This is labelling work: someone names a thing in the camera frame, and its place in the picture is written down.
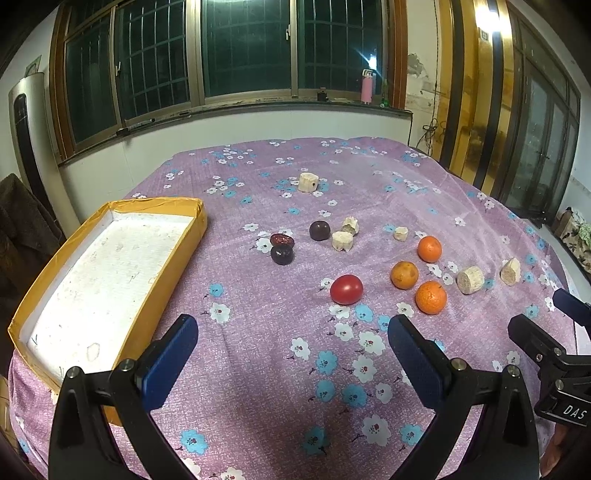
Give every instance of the pink water bottle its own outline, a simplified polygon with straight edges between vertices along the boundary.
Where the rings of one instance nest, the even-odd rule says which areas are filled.
[[[374,74],[375,72],[370,69],[365,69],[361,73],[363,77],[361,82],[361,101],[363,103],[371,103],[371,97],[374,92]]]

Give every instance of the peeling wall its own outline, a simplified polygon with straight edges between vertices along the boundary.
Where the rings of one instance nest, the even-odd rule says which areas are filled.
[[[410,146],[427,152],[425,140],[421,140],[425,130],[437,115],[439,95],[436,83],[439,82],[438,54],[439,2],[438,0],[407,0],[408,14],[408,67],[406,108],[413,112],[413,128]]]

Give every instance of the orange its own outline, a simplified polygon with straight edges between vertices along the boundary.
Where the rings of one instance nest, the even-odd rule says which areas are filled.
[[[417,289],[414,300],[422,312],[437,315],[447,303],[447,293],[440,283],[429,280]]]
[[[413,288],[418,280],[418,269],[414,263],[398,262],[392,267],[390,280],[396,288],[408,290]]]
[[[417,253],[425,262],[435,263],[441,257],[441,243],[434,236],[426,236],[418,243]]]

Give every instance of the red tomato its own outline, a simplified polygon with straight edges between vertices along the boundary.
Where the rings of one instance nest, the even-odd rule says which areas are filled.
[[[355,275],[343,275],[330,287],[330,298],[339,305],[352,305],[363,295],[363,284]]]

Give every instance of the window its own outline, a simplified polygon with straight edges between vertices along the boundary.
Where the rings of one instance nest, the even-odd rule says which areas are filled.
[[[66,1],[49,69],[61,158],[119,131],[236,101],[309,100],[325,87],[330,99],[356,102],[368,68],[379,103],[394,38],[384,20],[396,18],[399,3]]]

